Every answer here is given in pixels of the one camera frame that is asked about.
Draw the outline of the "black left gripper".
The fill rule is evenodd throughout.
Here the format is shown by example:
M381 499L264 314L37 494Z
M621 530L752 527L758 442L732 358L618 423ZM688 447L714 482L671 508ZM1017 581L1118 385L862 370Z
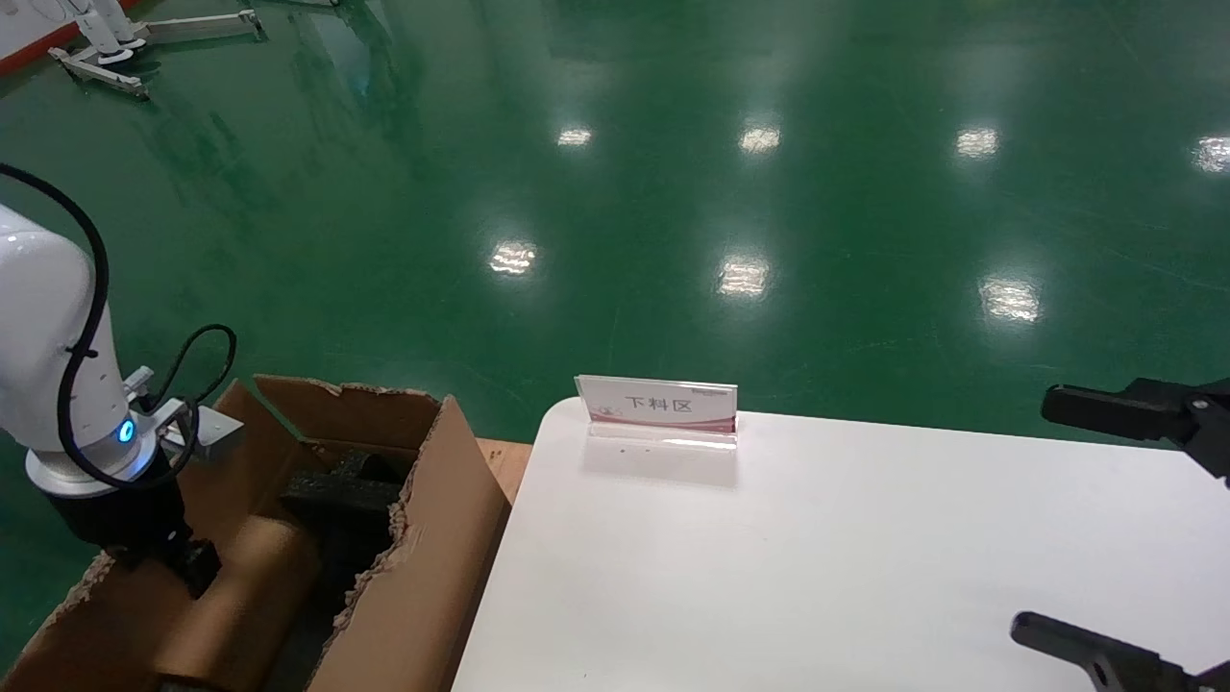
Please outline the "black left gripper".
M48 503L77 540L109 552L124 564L162 560L193 600L208 591L221 570L214 543L192 540L180 482L175 479L149 489L114 489L89 498L50 494Z

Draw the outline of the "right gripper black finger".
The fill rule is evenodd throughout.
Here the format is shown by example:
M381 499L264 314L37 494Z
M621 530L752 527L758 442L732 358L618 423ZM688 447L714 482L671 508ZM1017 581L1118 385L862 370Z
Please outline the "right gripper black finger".
M1121 391L1054 385L1043 419L1109 436L1164 441L1229 481L1229 381L1187 385L1137 379Z
M1160 654L1109 635L1023 610L1015 615L1011 639L1089 675L1095 691L1228 691L1229 661L1187 674Z

